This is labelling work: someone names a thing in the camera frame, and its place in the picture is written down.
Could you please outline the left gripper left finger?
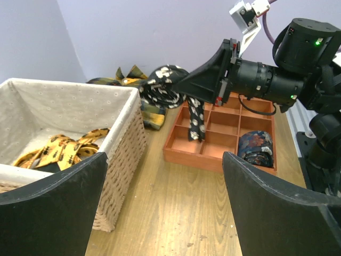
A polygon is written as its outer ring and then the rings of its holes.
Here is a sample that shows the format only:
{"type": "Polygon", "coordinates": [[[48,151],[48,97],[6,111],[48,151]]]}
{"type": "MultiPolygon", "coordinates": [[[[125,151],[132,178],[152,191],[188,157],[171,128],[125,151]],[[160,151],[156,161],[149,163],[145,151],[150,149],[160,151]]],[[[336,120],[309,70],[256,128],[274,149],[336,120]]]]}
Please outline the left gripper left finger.
{"type": "Polygon", "coordinates": [[[106,153],[1,194],[1,255],[85,255],[106,153]]]}

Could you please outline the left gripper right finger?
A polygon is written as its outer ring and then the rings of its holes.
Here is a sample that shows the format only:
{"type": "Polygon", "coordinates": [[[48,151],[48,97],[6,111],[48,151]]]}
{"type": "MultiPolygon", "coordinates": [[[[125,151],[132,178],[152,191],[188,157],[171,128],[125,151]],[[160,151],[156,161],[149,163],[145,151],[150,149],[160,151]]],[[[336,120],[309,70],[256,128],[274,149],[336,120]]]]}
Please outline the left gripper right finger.
{"type": "Polygon", "coordinates": [[[340,255],[340,198],[299,187],[223,154],[243,255],[340,255]]]}

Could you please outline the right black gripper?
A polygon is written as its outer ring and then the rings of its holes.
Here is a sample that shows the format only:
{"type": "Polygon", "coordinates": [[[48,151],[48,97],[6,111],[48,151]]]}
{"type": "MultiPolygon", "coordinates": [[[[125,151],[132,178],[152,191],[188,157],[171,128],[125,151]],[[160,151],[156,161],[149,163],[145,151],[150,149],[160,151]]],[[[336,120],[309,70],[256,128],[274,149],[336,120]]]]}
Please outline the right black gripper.
{"type": "Polygon", "coordinates": [[[272,48],[275,66],[232,57],[224,39],[202,66],[174,84],[174,91],[198,100],[224,104],[230,93],[291,107],[340,106],[340,68],[333,62],[340,29],[326,22],[295,18],[272,48]]]}

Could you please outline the orange compartment tray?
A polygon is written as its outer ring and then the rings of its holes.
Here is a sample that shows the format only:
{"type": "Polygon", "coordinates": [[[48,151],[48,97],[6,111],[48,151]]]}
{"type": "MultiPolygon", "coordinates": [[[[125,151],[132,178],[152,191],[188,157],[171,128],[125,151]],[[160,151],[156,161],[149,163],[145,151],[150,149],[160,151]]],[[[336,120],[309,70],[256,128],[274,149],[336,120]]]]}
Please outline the orange compartment tray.
{"type": "Polygon", "coordinates": [[[272,102],[261,99],[246,100],[232,93],[220,107],[205,104],[205,135],[202,142],[188,140],[189,106],[184,103],[163,147],[164,160],[208,171],[222,172],[222,157],[229,151],[237,154],[241,137],[252,131],[265,131],[275,138],[272,102]]]}

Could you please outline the black floral tie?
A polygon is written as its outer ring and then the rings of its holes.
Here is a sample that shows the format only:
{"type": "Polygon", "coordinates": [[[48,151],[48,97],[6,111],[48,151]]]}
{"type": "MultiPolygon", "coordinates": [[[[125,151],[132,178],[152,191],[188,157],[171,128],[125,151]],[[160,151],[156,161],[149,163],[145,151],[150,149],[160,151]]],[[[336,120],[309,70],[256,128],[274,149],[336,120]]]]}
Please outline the black floral tie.
{"type": "Polygon", "coordinates": [[[205,103],[184,93],[175,92],[172,85],[185,78],[189,73],[179,66],[164,65],[154,70],[147,80],[138,86],[140,98],[146,103],[168,109],[177,108],[184,102],[188,103],[190,125],[188,129],[189,141],[203,141],[205,139],[205,103]]]}

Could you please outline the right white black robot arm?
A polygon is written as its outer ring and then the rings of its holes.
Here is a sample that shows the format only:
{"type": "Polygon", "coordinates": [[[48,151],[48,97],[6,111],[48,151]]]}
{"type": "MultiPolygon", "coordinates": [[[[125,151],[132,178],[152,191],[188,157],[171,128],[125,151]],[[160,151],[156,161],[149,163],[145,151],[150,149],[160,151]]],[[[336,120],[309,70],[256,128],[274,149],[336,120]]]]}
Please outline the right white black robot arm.
{"type": "Polygon", "coordinates": [[[337,27],[295,18],[274,41],[274,66],[242,59],[240,43],[226,39],[213,57],[172,89],[217,105],[237,93],[276,103],[281,112],[300,101],[316,112],[309,123],[315,139],[297,134],[303,173],[314,191],[339,196],[340,68],[334,63],[339,47],[337,27]]]}

